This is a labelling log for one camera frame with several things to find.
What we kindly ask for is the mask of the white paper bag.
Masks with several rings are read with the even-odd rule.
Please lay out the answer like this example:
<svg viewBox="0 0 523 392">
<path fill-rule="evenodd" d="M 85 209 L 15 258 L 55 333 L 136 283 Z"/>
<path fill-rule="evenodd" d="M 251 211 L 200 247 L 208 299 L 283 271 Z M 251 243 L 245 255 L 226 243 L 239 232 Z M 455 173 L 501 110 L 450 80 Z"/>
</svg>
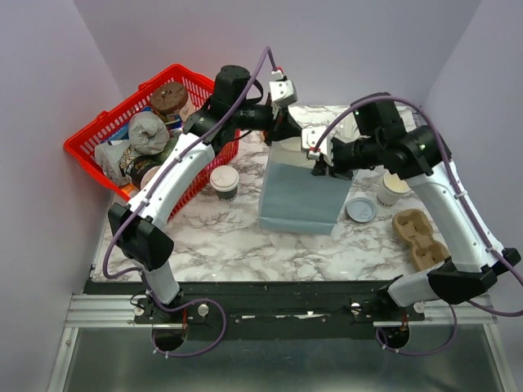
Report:
<svg viewBox="0 0 523 392">
<path fill-rule="evenodd" d="M 342 212 L 354 175 L 315 176 L 315 162 L 301 151 L 301 140 L 271 144 L 258 204 L 263 230 L 330 235 Z"/>
</svg>

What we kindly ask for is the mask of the white coffee cup lid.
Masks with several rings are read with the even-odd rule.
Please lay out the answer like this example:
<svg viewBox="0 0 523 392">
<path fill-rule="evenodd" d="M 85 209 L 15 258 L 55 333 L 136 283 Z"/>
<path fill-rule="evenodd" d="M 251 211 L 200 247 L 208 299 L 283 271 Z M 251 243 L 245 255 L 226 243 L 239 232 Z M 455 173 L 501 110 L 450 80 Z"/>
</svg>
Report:
<svg viewBox="0 0 523 392">
<path fill-rule="evenodd" d="M 239 183 L 239 173 L 228 165 L 222 165 L 212 170 L 209 177 L 211 186 L 218 192 L 229 192 Z"/>
</svg>

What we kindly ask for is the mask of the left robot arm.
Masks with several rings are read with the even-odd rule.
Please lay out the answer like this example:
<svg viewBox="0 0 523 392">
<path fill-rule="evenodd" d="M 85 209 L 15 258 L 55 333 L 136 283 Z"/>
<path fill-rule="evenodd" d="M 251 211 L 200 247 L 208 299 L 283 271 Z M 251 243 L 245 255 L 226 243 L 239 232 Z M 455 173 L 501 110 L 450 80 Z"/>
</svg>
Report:
<svg viewBox="0 0 523 392">
<path fill-rule="evenodd" d="M 131 259 L 155 295 L 153 312 L 165 323 L 181 312 L 180 286 L 168 259 L 174 242 L 163 229 L 174 207 L 198 174 L 228 145 L 238 130 L 262 131 L 270 141 L 299 136 L 288 107 L 297 101 L 293 83 L 281 68 L 271 73 L 269 98 L 247 98 L 257 80 L 238 65 L 225 65 L 212 94 L 185 121 L 178 142 L 152 180 L 126 205 L 114 203 L 108 217 L 113 242 Z"/>
</svg>

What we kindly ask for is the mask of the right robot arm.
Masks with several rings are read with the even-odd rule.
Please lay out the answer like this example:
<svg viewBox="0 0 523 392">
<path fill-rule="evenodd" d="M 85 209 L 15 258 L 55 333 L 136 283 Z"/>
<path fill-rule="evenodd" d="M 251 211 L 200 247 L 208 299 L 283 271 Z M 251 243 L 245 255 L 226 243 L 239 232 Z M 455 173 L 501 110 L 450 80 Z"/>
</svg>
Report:
<svg viewBox="0 0 523 392">
<path fill-rule="evenodd" d="M 384 167 L 419 197 L 442 234 L 450 255 L 438 265 L 391 280 L 377 298 L 387 320 L 419 301 L 451 305 L 486 293 L 501 274 L 517 280 L 521 255 L 495 238 L 458 178 L 450 150 L 431 119 L 407 131 L 396 108 L 406 99 L 377 93 L 352 103 L 322 133 L 302 135 L 309 159 L 332 172 Z"/>
</svg>

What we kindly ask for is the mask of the brown cardboard cup carrier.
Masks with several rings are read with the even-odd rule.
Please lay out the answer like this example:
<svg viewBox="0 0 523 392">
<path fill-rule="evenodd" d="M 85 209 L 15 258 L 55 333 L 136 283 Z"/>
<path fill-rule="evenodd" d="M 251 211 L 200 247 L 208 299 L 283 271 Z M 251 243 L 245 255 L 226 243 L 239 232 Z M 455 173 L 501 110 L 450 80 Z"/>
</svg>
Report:
<svg viewBox="0 0 523 392">
<path fill-rule="evenodd" d="M 446 246 L 434 238 L 432 224 L 419 209 L 396 213 L 392 228 L 409 247 L 409 258 L 417 271 L 428 270 L 450 258 Z"/>
</svg>

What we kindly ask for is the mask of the brown round lid container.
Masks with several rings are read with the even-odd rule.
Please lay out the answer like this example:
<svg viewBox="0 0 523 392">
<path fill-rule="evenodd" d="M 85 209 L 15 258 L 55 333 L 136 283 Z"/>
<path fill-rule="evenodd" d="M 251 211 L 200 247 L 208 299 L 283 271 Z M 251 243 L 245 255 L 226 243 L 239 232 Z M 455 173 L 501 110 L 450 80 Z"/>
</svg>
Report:
<svg viewBox="0 0 523 392">
<path fill-rule="evenodd" d="M 150 106 L 158 114 L 167 117 L 179 114 L 188 99 L 189 93 L 182 83 L 168 82 L 152 93 Z"/>
</svg>

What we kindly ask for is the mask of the grey crumpled paper bag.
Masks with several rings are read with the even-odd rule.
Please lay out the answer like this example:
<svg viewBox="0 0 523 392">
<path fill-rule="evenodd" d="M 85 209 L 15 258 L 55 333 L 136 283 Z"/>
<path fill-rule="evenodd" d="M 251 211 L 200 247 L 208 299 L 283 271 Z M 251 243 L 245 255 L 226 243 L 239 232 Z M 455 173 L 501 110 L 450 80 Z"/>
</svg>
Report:
<svg viewBox="0 0 523 392">
<path fill-rule="evenodd" d="M 127 133 L 131 145 L 145 155 L 161 153 L 170 140 L 163 120 L 149 111 L 135 114 L 129 121 Z"/>
</svg>

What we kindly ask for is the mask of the black labelled tub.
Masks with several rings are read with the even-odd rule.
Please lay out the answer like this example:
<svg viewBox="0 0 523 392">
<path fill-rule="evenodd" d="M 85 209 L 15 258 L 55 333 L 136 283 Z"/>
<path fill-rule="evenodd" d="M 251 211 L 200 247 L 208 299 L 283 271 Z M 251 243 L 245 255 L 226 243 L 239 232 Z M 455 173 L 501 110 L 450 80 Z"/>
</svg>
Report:
<svg viewBox="0 0 523 392">
<path fill-rule="evenodd" d="M 126 169 L 127 176 L 132 185 L 137 189 L 143 189 L 152 180 L 161 164 L 149 156 L 135 158 Z"/>
</svg>

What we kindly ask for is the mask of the white printed plastic bag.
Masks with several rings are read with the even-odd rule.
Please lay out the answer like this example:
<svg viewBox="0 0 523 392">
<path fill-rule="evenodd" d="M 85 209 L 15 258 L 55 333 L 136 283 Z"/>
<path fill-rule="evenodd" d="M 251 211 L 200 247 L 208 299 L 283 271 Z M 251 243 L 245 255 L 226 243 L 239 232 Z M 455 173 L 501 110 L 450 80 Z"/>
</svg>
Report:
<svg viewBox="0 0 523 392">
<path fill-rule="evenodd" d="M 96 164 L 103 174 L 115 185 L 123 186 L 129 183 L 127 168 L 141 154 L 131 145 L 129 140 L 110 140 L 95 147 Z"/>
</svg>

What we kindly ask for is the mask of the black mounting rail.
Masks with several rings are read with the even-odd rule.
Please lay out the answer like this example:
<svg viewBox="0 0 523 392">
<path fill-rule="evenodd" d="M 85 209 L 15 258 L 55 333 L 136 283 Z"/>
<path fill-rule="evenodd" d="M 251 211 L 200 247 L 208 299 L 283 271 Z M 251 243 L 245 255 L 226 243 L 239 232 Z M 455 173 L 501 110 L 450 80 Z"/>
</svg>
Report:
<svg viewBox="0 0 523 392">
<path fill-rule="evenodd" d="M 161 310 L 149 298 L 135 309 L 135 324 L 186 331 L 194 340 L 282 341 L 296 339 L 368 340 L 376 327 L 397 329 L 451 324 L 473 319 L 469 305 L 443 301 L 418 303 L 403 310 L 378 306 L 382 281 L 331 282 L 186 282 L 175 306 Z"/>
</svg>

